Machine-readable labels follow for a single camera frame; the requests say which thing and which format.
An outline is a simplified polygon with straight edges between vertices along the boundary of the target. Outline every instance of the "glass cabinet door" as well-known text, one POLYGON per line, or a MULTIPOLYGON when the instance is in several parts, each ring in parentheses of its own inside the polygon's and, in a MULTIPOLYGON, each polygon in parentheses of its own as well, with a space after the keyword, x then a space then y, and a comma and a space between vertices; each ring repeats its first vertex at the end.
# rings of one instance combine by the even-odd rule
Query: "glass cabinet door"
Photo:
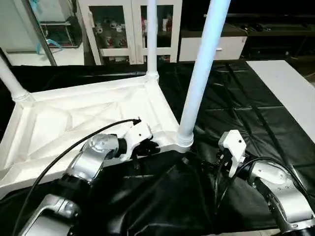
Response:
POLYGON ((135 64, 131 0, 79 3, 96 64, 135 64))
MULTIPOLYGON (((182 0, 157 0, 157 55, 158 60, 176 62, 182 0)), ((147 1, 132 0, 137 63, 146 62, 147 1)))
MULTIPOLYGON (((172 38, 172 5, 157 6, 157 47, 170 48, 172 38)), ((142 46, 147 48, 147 6, 141 6, 142 46)))

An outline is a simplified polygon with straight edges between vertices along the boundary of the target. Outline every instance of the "white pole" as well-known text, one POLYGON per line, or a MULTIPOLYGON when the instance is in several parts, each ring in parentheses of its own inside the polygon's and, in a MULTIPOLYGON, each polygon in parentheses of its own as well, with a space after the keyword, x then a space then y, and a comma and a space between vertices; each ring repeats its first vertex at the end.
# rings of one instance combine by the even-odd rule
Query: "white pole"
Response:
POLYGON ((147 7, 148 31, 148 72, 149 79, 158 80, 157 70, 157 0, 148 0, 147 7))
POLYGON ((3 58, 0 56, 0 78, 4 85, 11 93, 13 101, 21 101, 28 97, 30 94, 27 92, 21 84, 17 81, 3 58))
POLYGON ((196 123, 200 103, 208 81, 230 2, 231 0, 210 1, 201 44, 193 68, 181 124, 177 134, 177 143, 181 147, 190 147, 193 143, 193 127, 196 123))

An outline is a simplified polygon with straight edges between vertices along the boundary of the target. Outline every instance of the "white tabletop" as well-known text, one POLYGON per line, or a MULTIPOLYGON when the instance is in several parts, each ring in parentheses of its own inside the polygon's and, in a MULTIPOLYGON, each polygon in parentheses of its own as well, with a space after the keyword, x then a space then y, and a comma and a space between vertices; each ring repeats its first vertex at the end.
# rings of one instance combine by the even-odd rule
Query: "white tabletop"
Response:
POLYGON ((315 88, 284 60, 247 63, 315 143, 315 88))

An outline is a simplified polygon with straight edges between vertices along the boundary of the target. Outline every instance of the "white drawer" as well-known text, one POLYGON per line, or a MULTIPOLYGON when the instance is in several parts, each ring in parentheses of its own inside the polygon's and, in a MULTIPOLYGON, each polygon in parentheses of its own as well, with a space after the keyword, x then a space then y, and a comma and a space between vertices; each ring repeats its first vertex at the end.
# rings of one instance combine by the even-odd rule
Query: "white drawer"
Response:
MULTIPOLYGON (((239 59, 246 39, 246 36, 221 37, 215 60, 239 59)), ((182 38, 179 61, 196 60, 200 41, 201 38, 182 38)))

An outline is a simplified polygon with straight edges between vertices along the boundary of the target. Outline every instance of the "black plastic sheet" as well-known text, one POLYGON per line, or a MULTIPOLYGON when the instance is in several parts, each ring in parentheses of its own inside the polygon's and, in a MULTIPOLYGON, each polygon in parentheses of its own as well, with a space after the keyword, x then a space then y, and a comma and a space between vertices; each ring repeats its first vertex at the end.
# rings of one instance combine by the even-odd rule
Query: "black plastic sheet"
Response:
MULTIPOLYGON (((192 69, 193 64, 163 64, 158 68, 160 87, 178 121, 192 69)), ((139 76, 145 72, 145 67, 21 66, 14 67, 13 72, 26 89, 40 91, 139 76), (113 73, 132 74, 117 76, 113 73)), ((0 95, 8 110, 0 126, 3 131, 13 105, 3 88, 0 95)), ((272 157, 294 167, 314 204, 315 145, 244 62, 214 64, 197 118, 193 151, 210 162, 215 161, 218 147, 207 140, 199 140, 198 136, 206 135, 215 140, 231 129, 241 132, 251 153, 272 157)), ((90 214, 82 216, 86 218, 81 221, 81 232, 89 225, 98 225, 103 235, 204 235, 214 231, 276 227, 263 197, 241 179, 236 179, 228 191, 218 220, 213 223, 212 175, 203 176, 198 165, 185 163, 185 158, 178 157, 175 152, 156 158, 157 162, 155 157, 141 160, 147 167, 140 174, 133 172, 131 164, 109 168, 108 176, 102 178, 102 184, 92 193, 94 198, 87 211, 90 214)), ((51 191, 53 184, 39 188, 40 193, 34 195, 34 204, 28 208, 25 219, 43 194, 51 191)), ((23 197, 22 194, 0 204, 0 227, 5 229, 1 235, 9 234, 23 197)))

